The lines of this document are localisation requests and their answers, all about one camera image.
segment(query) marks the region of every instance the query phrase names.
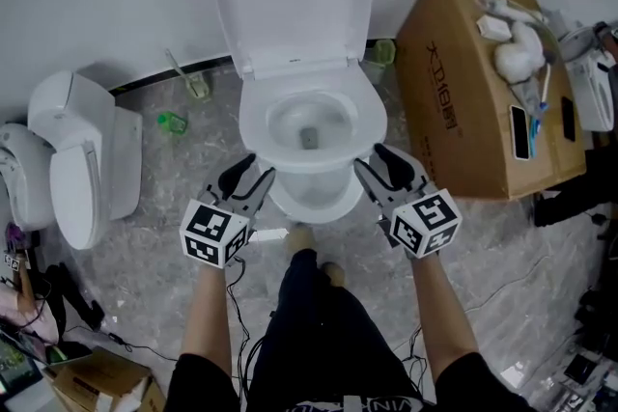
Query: gray floor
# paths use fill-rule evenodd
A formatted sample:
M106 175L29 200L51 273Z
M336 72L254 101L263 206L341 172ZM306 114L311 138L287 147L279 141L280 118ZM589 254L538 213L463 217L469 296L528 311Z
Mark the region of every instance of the gray floor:
M190 198L202 187L207 169L241 154L238 111L241 84L233 68L214 72L212 101L192 100L178 80L170 80L118 98L118 104L144 117L142 196L137 211L115 222L96 248L78 252L54 241L45 246L47 262L66 261L107 313L104 329L130 343L149 345L177 357L184 316L198 266L182 254L178 227ZM389 116L387 142L407 149L405 117L397 85L386 78L378 87ZM171 110L187 117L184 136L160 131L157 115ZM576 325L579 296L598 273L602 245L597 228L581 215L558 226L529 225L527 201L458 201L463 227L455 245L441 258L474 326L479 344L496 373L527 397L537 397L552 362L561 357ZM418 325L411 270L400 250L392 250L375 225L378 210L366 199L344 219L315 229L321 258L338 261L348 287L367 308L386 340L406 355L407 339ZM252 341L267 327L289 258L277 236L289 221L267 200L256 225L263 240L245 247L245 278L237 295ZM228 269L228 280L239 267ZM230 306L233 350L240 328ZM70 336L125 353L100 336L81 329ZM422 352L422 338L419 340ZM148 350L130 358L151 367L166 388L174 364ZM429 373L428 397L433 396Z

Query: person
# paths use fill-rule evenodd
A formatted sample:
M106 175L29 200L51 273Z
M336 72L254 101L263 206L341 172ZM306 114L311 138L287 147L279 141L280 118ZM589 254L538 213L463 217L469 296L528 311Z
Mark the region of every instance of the person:
M43 275L37 273L31 281L25 256L18 254L17 260L14 288L0 283L0 317L14 329L36 334L46 344L58 343L67 326L63 297L93 330L100 328L103 309L96 301L88 306L63 263L49 266Z
M402 362L336 264L317 267L311 230L297 226L293 254L260 349L247 411L417 411L423 402ZM442 410L530 411L479 354L437 254L412 262L427 356ZM200 270L165 412L239 411L232 382L225 272Z
M604 50L618 61L618 41L604 23L595 27L595 33ZM612 91L618 91L618 65L607 68ZM612 143L602 148L586 151L586 173L575 177L552 190L559 191L554 198L534 197L532 214L536 227L547 227L579 215L604 203L618 202L618 180L614 178L618 167L618 148Z

